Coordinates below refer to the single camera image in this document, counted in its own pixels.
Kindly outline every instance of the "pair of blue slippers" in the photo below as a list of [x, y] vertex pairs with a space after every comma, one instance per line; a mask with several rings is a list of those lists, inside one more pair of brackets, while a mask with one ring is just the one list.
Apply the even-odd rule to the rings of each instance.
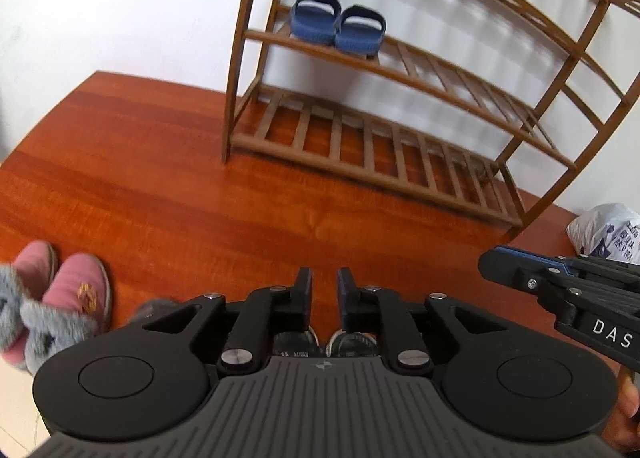
[[385, 19], [360, 5], [343, 12], [338, 0], [297, 0], [289, 15], [293, 35], [342, 52], [374, 56], [385, 39]]

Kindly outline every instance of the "beige floor tile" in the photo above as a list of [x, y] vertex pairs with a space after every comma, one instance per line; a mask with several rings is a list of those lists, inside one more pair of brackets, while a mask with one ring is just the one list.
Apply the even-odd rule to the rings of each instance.
[[31, 395], [32, 383], [31, 375], [13, 369], [0, 359], [0, 428], [28, 450], [33, 448], [38, 420], [38, 410]]
[[42, 417], [38, 416], [38, 424], [36, 426], [36, 440], [34, 447], [40, 447], [43, 443], [45, 443], [49, 439], [49, 431], [44, 425], [42, 421]]
[[3, 429], [0, 429], [0, 451], [6, 458], [22, 458], [28, 454], [27, 450]]

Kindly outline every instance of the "ribbed surface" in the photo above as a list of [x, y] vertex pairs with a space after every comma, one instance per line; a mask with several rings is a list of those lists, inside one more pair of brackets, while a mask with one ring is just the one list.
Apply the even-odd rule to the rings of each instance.
[[36, 458], [607, 458], [602, 440], [548, 445], [483, 434], [449, 411], [428, 380], [380, 359], [273, 358], [222, 380], [193, 419], [149, 440], [92, 444], [56, 435]]

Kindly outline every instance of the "white plastic bag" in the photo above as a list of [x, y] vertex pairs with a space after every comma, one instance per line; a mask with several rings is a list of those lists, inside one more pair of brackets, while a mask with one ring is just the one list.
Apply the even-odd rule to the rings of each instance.
[[578, 216], [566, 233], [578, 254], [640, 263], [640, 215], [621, 203], [606, 203]]

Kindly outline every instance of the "silver bolt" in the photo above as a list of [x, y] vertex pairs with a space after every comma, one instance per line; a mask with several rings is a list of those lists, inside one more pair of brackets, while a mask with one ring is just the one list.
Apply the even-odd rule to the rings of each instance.
[[244, 348], [231, 348], [222, 352], [220, 359], [229, 366], [244, 366], [254, 359], [249, 350]]
[[405, 350], [398, 354], [398, 362], [406, 368], [422, 368], [429, 364], [430, 356], [420, 350]]

